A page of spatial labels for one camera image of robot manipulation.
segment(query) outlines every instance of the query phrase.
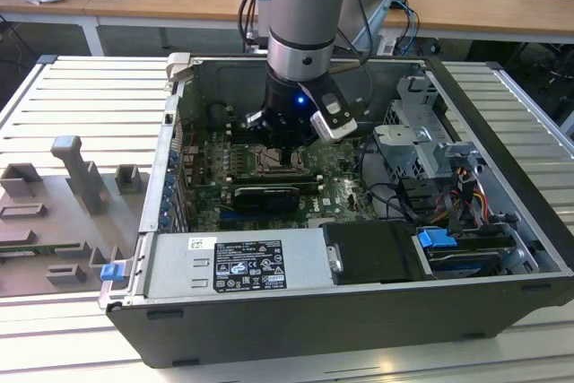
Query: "power supply label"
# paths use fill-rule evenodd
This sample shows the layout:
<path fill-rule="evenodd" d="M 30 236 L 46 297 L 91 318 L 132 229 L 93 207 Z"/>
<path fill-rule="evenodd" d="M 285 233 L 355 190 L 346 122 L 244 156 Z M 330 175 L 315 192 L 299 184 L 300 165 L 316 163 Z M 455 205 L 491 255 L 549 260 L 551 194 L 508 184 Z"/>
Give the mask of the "power supply label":
<path fill-rule="evenodd" d="M 218 293 L 286 289 L 281 241 L 216 243 L 213 288 Z"/>

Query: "barcode label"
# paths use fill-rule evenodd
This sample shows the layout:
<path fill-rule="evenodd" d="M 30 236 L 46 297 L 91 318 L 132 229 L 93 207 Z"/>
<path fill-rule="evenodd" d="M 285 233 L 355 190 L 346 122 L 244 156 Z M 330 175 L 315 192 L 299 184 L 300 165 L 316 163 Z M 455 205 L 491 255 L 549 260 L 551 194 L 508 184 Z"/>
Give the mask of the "barcode label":
<path fill-rule="evenodd" d="M 190 250 L 213 250 L 217 237 L 191 237 L 188 243 Z"/>

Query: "motherboard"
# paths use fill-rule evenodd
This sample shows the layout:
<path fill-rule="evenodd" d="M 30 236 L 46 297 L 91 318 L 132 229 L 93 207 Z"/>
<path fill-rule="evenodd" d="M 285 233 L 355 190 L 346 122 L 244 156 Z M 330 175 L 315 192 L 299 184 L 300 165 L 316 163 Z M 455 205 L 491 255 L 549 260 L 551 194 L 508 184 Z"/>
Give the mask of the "motherboard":
<path fill-rule="evenodd" d="M 192 231 L 314 228 L 377 218 L 360 181 L 360 139 L 279 153 L 225 131 L 197 131 L 184 148 Z"/>

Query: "desk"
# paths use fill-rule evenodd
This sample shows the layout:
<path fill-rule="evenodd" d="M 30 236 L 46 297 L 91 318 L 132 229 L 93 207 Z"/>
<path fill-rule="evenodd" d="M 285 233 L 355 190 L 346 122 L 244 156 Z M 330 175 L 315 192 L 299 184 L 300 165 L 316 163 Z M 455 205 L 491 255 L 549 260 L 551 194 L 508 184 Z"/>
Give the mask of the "desk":
<path fill-rule="evenodd" d="M 574 43 L 574 0 L 409 0 L 430 38 Z M 396 28 L 397 11 L 384 29 Z"/>
<path fill-rule="evenodd" d="M 574 0 L 409 0 L 421 17 L 422 37 L 574 43 Z M 101 25 L 235 29 L 240 0 L 65 0 L 34 6 L 0 0 L 14 22 L 82 26 L 90 51 L 102 56 Z M 384 35 L 404 28 L 404 13 L 390 11 Z"/>

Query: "robotic arm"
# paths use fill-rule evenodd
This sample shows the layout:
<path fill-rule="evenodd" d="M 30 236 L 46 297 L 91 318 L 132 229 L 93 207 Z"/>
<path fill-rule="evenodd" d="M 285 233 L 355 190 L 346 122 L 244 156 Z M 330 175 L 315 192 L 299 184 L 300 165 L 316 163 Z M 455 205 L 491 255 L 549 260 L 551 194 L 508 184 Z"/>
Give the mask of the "robotic arm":
<path fill-rule="evenodd" d="M 248 117 L 262 142 L 291 152 L 319 137 L 332 143 L 357 128 L 360 103 L 348 104 L 327 73 L 343 0 L 272 0 L 265 101 Z"/>

